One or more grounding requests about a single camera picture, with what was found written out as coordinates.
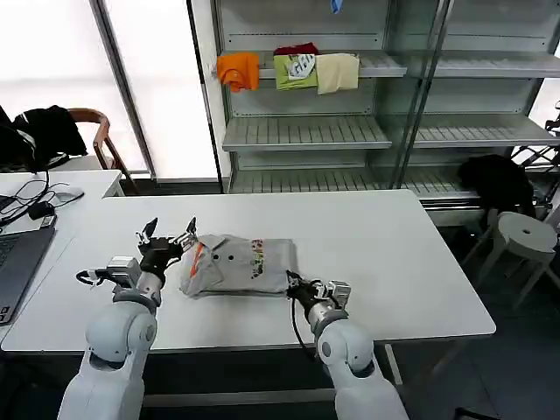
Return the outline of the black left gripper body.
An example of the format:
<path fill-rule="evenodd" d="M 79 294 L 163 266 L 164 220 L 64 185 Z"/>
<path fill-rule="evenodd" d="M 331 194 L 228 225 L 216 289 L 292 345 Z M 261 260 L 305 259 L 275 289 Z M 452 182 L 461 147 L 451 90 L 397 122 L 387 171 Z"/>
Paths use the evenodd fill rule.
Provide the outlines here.
<path fill-rule="evenodd" d="M 142 256 L 140 269 L 154 275 L 163 275 L 172 261 L 178 260 L 182 254 L 182 247 L 171 237 L 152 237 L 147 242 L 138 245 Z"/>

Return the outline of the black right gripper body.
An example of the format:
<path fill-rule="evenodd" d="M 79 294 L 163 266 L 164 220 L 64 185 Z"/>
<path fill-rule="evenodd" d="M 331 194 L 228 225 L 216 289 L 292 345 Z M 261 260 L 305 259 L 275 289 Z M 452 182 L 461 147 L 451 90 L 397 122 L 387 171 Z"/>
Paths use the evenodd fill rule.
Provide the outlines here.
<path fill-rule="evenodd" d="M 288 292 L 288 298 L 298 301 L 305 310 L 310 310 L 315 304 L 329 298 L 328 289 L 321 281 L 311 281 L 309 290 L 295 290 Z"/>

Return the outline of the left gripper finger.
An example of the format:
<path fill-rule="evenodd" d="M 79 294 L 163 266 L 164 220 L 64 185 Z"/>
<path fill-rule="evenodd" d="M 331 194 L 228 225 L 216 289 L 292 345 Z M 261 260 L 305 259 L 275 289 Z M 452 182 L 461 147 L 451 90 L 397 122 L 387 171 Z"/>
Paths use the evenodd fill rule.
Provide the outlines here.
<path fill-rule="evenodd" d="M 136 232 L 137 246 L 146 248 L 151 244 L 151 238 L 156 230 L 158 217 L 146 223 L 141 231 Z"/>
<path fill-rule="evenodd" d="M 185 232 L 171 241 L 171 243 L 177 249 L 181 249 L 183 253 L 189 250 L 198 241 L 196 222 L 197 218 L 193 216 L 188 223 Z"/>

